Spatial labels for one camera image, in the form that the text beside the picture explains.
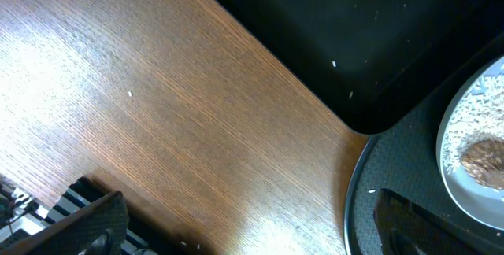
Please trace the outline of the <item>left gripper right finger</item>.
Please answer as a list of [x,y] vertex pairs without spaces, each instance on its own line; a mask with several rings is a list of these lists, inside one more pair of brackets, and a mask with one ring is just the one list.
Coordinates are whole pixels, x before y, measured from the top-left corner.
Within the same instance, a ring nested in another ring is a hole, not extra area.
[[383,189],[373,211],[384,254],[502,254],[503,248]]

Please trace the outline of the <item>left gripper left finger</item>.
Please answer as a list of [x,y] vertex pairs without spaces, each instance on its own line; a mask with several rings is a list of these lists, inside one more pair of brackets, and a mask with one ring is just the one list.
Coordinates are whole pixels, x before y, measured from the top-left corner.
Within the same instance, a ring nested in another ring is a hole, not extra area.
[[119,254],[128,222],[123,194],[112,192],[2,250],[1,254]]

